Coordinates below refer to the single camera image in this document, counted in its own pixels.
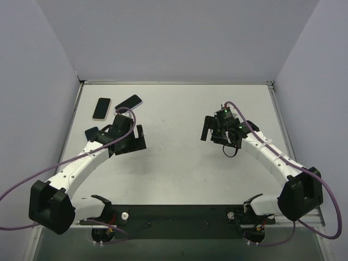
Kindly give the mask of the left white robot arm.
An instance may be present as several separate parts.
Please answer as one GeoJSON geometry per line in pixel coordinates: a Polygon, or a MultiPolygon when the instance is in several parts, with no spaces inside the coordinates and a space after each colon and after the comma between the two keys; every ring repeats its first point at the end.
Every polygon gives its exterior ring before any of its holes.
{"type": "Polygon", "coordinates": [[[146,148],[142,125],[124,115],[98,130],[81,153],[65,162],[65,167],[47,181],[36,181],[30,190],[29,218],[56,234],[65,233],[80,220],[94,218],[98,223],[111,219],[110,201],[98,195],[74,200],[83,182],[112,156],[146,148]]]}

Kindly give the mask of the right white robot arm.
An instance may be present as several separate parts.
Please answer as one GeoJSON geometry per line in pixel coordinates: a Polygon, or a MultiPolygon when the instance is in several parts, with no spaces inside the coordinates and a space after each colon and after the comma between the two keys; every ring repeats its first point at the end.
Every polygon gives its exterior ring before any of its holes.
{"type": "Polygon", "coordinates": [[[281,214],[288,220],[297,221],[323,203],[320,172],[293,161],[252,121],[241,121],[229,107],[204,118],[201,140],[206,141],[209,135],[215,144],[232,147],[236,152],[243,150],[253,156],[282,188],[279,195],[259,194],[247,200],[244,203],[246,212],[251,211],[256,216],[281,214]]]}

